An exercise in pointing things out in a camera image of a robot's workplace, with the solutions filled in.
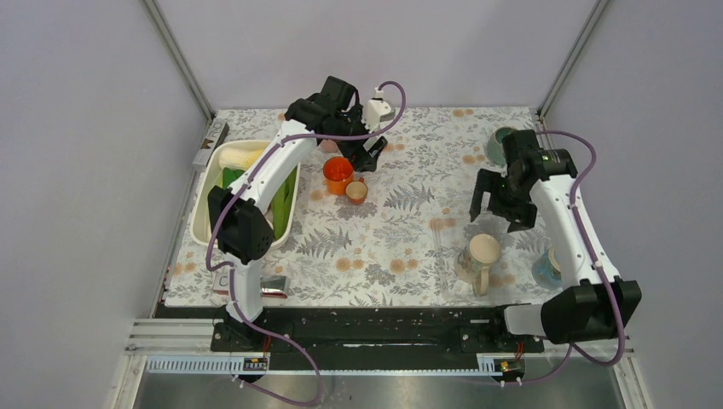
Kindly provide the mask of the light pink mug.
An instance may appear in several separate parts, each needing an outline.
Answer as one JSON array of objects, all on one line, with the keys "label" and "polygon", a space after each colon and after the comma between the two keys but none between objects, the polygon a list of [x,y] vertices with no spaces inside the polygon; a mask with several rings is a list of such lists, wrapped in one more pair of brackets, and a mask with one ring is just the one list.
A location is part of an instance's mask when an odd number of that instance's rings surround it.
[{"label": "light pink mug", "polygon": [[336,153],[338,151],[337,142],[332,140],[322,140],[319,147],[324,153]]}]

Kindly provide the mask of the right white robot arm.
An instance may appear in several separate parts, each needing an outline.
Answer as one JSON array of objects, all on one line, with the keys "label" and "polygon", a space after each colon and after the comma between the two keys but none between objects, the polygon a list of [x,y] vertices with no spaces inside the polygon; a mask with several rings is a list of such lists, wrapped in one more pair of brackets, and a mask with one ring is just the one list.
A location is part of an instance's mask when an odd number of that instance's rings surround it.
[{"label": "right white robot arm", "polygon": [[489,328],[494,347],[509,351],[523,335],[551,343],[625,339],[625,326],[642,292],[624,280],[601,245],[579,186],[587,174],[565,149],[544,149],[535,130],[516,130],[502,140],[506,172],[480,170],[469,214],[482,210],[508,221],[509,232],[531,229],[538,217],[556,251],[563,290],[542,304],[508,305]]}]

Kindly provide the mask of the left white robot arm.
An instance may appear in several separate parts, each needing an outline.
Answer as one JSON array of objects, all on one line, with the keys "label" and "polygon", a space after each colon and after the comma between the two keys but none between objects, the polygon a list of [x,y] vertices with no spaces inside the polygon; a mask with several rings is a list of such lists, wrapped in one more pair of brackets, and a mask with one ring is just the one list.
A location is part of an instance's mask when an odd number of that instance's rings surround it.
[{"label": "left white robot arm", "polygon": [[358,89],[330,76],[321,91],[294,101],[286,110],[275,137],[248,170],[226,189],[213,187],[207,195],[211,225],[210,250],[226,257],[229,301],[224,320],[232,339],[245,350],[259,347],[263,325],[261,261],[269,251],[273,228],[264,217],[287,177],[322,141],[335,141],[350,164],[352,175],[374,172],[387,145],[383,134],[400,119],[384,95],[383,82],[361,103]]}]

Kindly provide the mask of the green glazed mug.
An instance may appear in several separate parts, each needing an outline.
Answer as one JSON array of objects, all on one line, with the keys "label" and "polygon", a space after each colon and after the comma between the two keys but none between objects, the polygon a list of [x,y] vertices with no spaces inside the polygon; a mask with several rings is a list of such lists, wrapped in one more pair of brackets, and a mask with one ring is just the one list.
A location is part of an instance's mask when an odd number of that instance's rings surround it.
[{"label": "green glazed mug", "polygon": [[494,165],[502,167],[506,165],[503,140],[516,131],[517,129],[514,127],[502,126],[496,129],[490,136],[486,146],[486,153],[488,160]]}]

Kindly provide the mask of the cream floral mug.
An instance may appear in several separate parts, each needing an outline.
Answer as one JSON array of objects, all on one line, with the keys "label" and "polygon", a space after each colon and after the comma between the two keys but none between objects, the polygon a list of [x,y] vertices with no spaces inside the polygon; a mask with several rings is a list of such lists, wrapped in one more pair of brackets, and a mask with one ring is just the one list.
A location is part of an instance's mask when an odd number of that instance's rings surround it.
[{"label": "cream floral mug", "polygon": [[456,277],[470,284],[476,296],[484,297],[489,291],[490,271],[500,257],[498,240],[486,233],[477,234],[455,258]]}]

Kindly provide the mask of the orange mug black rim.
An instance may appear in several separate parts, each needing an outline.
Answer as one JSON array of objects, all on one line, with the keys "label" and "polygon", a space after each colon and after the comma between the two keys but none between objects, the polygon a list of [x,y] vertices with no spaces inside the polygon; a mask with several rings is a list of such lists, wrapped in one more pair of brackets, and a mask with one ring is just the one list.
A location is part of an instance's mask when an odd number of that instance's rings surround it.
[{"label": "orange mug black rim", "polygon": [[322,168],[327,191],[334,195],[344,195],[347,185],[354,180],[354,172],[347,158],[341,156],[330,158]]}]

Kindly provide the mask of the small red-orange mug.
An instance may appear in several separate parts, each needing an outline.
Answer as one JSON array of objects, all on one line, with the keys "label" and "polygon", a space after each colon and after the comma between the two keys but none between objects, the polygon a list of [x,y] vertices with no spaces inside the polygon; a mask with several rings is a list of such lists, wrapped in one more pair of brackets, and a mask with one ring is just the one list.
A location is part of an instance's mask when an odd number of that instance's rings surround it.
[{"label": "small red-orange mug", "polygon": [[367,198],[368,187],[363,177],[351,181],[345,188],[345,195],[353,205],[361,205]]}]

